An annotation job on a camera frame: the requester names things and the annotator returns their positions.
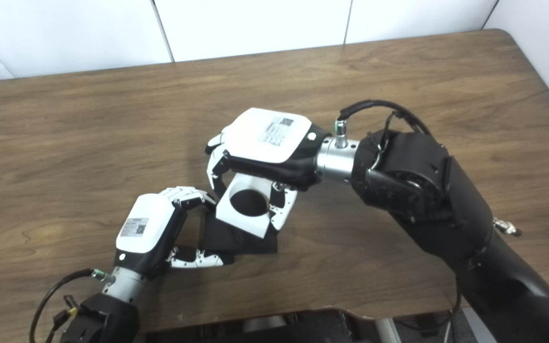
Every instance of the black cable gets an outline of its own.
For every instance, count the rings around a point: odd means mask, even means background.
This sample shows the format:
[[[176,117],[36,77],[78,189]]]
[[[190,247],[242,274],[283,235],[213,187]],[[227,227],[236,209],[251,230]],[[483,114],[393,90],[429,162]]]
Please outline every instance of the black cable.
[[[450,334],[453,335],[453,343],[457,343],[457,332],[455,330],[455,321],[450,322]]]
[[[459,312],[459,308],[461,307],[461,291],[460,291],[460,288],[459,288],[459,279],[456,280],[456,287],[457,287],[457,295],[456,295],[456,299],[455,299],[455,305],[453,306],[453,308],[451,308],[450,313],[448,314],[446,319],[444,319],[442,322],[437,323],[436,325],[429,326],[427,328],[419,328],[418,326],[412,326],[412,325],[409,325],[409,324],[406,324],[406,323],[400,322],[400,321],[396,321],[395,323],[399,324],[399,325],[401,325],[405,328],[409,328],[410,330],[415,330],[415,331],[420,331],[420,332],[433,331],[433,330],[439,329],[442,326],[448,324],[448,322],[450,322],[453,319],[453,317],[455,317],[457,312]]]
[[[388,107],[394,109],[399,112],[400,117],[406,120],[413,130],[416,131],[417,128],[419,128],[424,134],[431,135],[429,128],[427,128],[427,126],[409,109],[398,105],[395,102],[386,100],[363,100],[356,102],[355,104],[340,110],[340,115],[337,120],[347,120],[358,111],[369,109],[370,107]]]
[[[46,338],[46,341],[44,341],[44,343],[52,343],[52,340],[54,339],[54,333],[55,333],[54,329],[50,330],[50,333],[48,334],[48,338]]]
[[[50,291],[44,295],[43,299],[41,300],[40,304],[37,306],[37,310],[35,310],[35,315],[33,315],[33,321],[31,321],[31,327],[29,329],[29,343],[35,343],[35,329],[37,328],[37,321],[40,319],[41,312],[44,310],[44,307],[46,306],[46,303],[52,295],[57,291],[57,289],[61,288],[64,284],[79,279],[85,276],[92,275],[92,272],[94,269],[87,268],[82,269],[81,271],[72,272],[71,274],[63,277],[59,282],[57,282],[52,288],[50,288]]]

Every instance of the barcode sticker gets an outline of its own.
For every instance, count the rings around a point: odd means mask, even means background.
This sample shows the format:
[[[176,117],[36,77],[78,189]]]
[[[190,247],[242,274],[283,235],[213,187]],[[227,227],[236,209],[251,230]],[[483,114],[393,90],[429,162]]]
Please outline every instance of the barcode sticker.
[[[129,218],[122,226],[120,237],[142,237],[149,218]]]
[[[268,124],[268,127],[259,138],[259,141],[269,143],[276,146],[281,146],[281,143],[285,141],[285,136],[290,131],[293,119],[276,117]]]

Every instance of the wood grain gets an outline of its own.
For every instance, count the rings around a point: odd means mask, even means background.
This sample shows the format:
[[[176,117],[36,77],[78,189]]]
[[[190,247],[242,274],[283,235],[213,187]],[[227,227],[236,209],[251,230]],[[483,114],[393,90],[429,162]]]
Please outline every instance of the wood grain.
[[[417,113],[464,167],[494,213],[524,236],[506,241],[549,282],[549,91],[498,30],[0,81],[0,342],[26,340],[52,284],[84,267],[109,271],[135,198],[164,187],[208,189],[203,148],[249,107],[331,127],[357,100]],[[361,113],[350,136],[383,126]],[[195,245],[194,213],[180,243]],[[448,308],[453,278],[386,213],[350,188],[299,195],[279,254],[230,267],[171,271],[142,308],[152,331],[334,307],[361,317]],[[91,280],[60,291],[39,325]]]

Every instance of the black hole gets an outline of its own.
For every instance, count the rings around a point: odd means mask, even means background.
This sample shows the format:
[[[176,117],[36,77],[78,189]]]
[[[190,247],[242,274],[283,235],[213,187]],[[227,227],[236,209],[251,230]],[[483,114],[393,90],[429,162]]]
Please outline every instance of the black hole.
[[[253,189],[243,189],[242,191],[236,192],[230,198],[230,204],[233,205],[233,208],[237,210],[238,213],[249,217],[259,217],[264,213],[268,213],[266,198]]]

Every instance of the black base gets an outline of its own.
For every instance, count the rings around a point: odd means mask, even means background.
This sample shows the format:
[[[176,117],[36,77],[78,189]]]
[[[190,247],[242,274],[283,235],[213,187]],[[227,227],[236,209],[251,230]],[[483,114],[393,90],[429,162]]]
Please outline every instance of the black base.
[[[203,249],[226,254],[275,254],[276,234],[267,232],[263,239],[224,223],[214,212],[205,213]]]

